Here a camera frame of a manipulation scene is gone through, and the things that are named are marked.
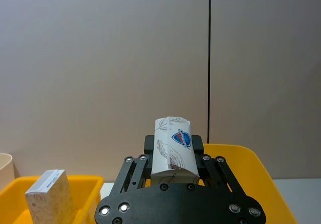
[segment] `beige box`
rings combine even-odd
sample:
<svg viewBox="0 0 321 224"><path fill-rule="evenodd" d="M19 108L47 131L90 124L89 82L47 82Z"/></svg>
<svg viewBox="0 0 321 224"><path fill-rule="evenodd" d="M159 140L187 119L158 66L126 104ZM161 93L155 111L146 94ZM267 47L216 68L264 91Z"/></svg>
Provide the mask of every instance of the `beige box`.
<svg viewBox="0 0 321 224"><path fill-rule="evenodd" d="M70 224L76 211L65 170L48 170L26 192L34 224Z"/></svg>

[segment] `table surface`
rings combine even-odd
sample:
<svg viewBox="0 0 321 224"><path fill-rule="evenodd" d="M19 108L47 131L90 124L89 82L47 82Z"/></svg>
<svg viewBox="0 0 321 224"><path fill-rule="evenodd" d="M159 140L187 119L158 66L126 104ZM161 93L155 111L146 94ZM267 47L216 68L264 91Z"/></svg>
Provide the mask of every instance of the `table surface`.
<svg viewBox="0 0 321 224"><path fill-rule="evenodd" d="M274 180L298 223L321 223L321 179ZM101 198L109 195L114 183L105 183Z"/></svg>

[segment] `gray wall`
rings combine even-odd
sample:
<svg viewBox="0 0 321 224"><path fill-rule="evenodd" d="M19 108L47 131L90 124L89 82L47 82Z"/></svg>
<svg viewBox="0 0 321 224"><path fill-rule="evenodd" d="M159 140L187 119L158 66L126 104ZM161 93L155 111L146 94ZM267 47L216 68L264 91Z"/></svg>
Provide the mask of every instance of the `gray wall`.
<svg viewBox="0 0 321 224"><path fill-rule="evenodd" d="M321 0L212 0L211 131L272 177L321 177Z"/></svg>
<svg viewBox="0 0 321 224"><path fill-rule="evenodd" d="M0 152L113 180L154 120L206 138L208 0L0 0Z"/></svg>

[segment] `yellow plastic tray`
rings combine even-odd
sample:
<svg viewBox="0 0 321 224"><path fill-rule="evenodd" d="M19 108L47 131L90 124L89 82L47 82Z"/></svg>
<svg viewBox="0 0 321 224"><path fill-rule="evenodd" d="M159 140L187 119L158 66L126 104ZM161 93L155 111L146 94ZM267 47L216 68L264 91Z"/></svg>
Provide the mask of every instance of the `yellow plastic tray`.
<svg viewBox="0 0 321 224"><path fill-rule="evenodd" d="M245 193L261 204L266 224L297 224L269 173L253 151L236 145L204 144L204 152L212 157L225 157ZM150 186L150 180L147 180L145 186Z"/></svg>
<svg viewBox="0 0 321 224"><path fill-rule="evenodd" d="M25 192L39 177L20 177L0 192L1 224L32 224ZM99 176L68 176L71 195L78 210L73 224L95 224L104 179Z"/></svg>

